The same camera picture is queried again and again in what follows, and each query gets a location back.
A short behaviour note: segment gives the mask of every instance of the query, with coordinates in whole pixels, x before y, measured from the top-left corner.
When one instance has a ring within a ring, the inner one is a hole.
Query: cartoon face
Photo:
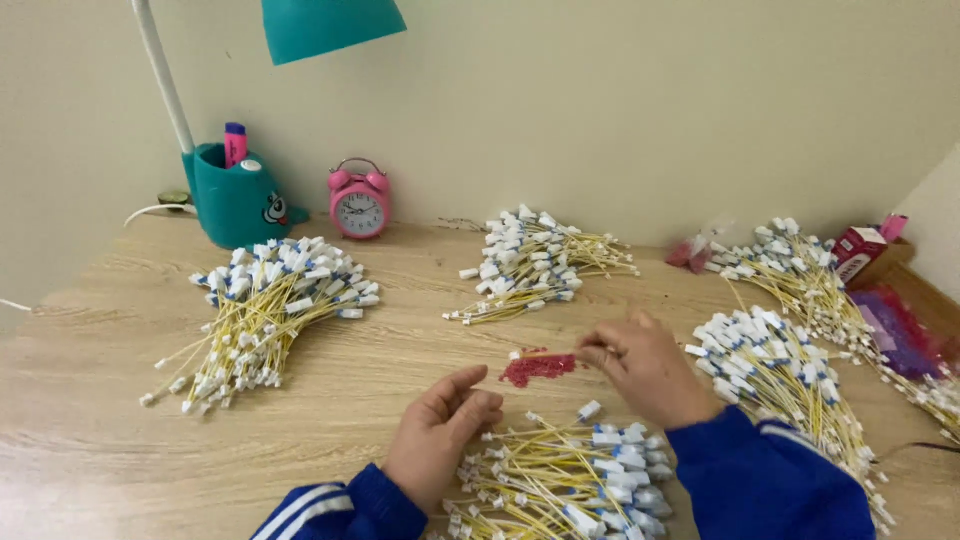
[[[263,220],[267,223],[287,224],[287,202],[276,191],[267,196],[267,207],[263,209]]]

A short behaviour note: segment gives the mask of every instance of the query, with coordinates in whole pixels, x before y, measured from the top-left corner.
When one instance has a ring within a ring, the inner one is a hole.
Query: teal pen holder
[[[242,164],[226,169],[226,163],[222,143],[183,155],[200,225],[214,244],[231,250],[263,244],[307,220],[305,209],[287,206],[263,158],[248,152]]]

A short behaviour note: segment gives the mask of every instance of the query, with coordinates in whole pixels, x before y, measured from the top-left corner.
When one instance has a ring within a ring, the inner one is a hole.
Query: white stripe
[[[349,495],[344,495],[343,497],[334,497],[333,499],[327,499],[326,501],[320,501],[319,503],[310,506],[309,508],[303,510],[303,513],[294,520],[294,523],[290,524],[286,530],[283,531],[283,534],[280,534],[276,540],[290,540],[294,537],[294,534],[297,534],[300,531],[300,528],[303,527],[303,524],[309,520],[322,516],[327,512],[340,512],[343,510],[352,510],[353,502],[350,500]]]
[[[301,496],[296,501],[290,503],[286,508],[283,508],[283,511],[276,515],[272,522],[269,525],[263,528],[259,534],[254,536],[251,540],[267,540],[270,536],[276,532],[283,522],[287,521],[294,514],[300,511],[301,508],[307,506],[311,501],[320,497],[321,495],[326,495],[327,493],[333,493],[334,491],[342,490],[343,488],[339,485],[322,485],[316,487],[306,492],[305,495]]]
[[[784,428],[781,428],[780,426],[767,424],[766,426],[760,428],[760,434],[761,435],[778,435],[780,437],[783,437],[784,439],[788,439],[799,444],[800,446],[806,448],[807,450],[810,450],[815,454],[823,455],[817,449],[817,447],[813,446],[813,443],[811,443],[805,437],[803,437],[802,435],[800,435],[799,433],[793,430],[786,430]]]

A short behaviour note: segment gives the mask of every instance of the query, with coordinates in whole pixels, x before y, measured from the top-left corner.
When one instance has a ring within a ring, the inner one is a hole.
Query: red box
[[[833,246],[833,254],[837,256],[837,274],[847,283],[885,251],[887,241],[876,230],[850,227],[837,238]]]

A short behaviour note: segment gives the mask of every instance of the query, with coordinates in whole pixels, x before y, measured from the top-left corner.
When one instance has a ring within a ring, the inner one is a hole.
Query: blue jacket
[[[784,423],[734,406],[667,432],[703,540],[868,540],[867,496]],[[299,487],[252,540],[414,540],[427,518],[373,464],[350,485]]]

